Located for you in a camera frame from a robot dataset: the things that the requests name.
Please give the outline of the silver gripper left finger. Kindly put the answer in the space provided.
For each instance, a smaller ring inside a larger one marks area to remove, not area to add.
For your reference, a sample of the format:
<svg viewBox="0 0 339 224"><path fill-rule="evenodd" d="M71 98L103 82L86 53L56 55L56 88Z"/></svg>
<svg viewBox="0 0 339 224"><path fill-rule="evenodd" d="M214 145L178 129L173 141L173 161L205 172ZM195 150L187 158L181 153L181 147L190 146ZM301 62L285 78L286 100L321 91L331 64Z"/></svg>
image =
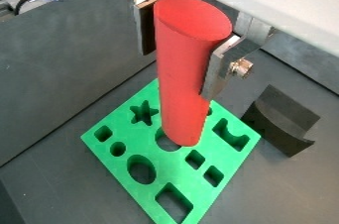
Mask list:
<svg viewBox="0 0 339 224"><path fill-rule="evenodd" d="M154 4L158 0L132 0L138 49L143 56L155 51Z"/></svg>

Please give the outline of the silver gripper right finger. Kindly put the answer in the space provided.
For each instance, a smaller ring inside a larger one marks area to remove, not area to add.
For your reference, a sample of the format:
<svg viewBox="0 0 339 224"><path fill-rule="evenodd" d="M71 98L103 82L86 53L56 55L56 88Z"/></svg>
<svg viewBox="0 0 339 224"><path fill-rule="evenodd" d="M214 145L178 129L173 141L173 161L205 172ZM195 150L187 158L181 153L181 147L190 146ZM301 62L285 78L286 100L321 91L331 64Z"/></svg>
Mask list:
<svg viewBox="0 0 339 224"><path fill-rule="evenodd" d="M234 30L211 53L201 95L213 100L226 88L233 76L246 78L254 64L246 56L257 51L274 33L274 27L254 16L241 12Z"/></svg>

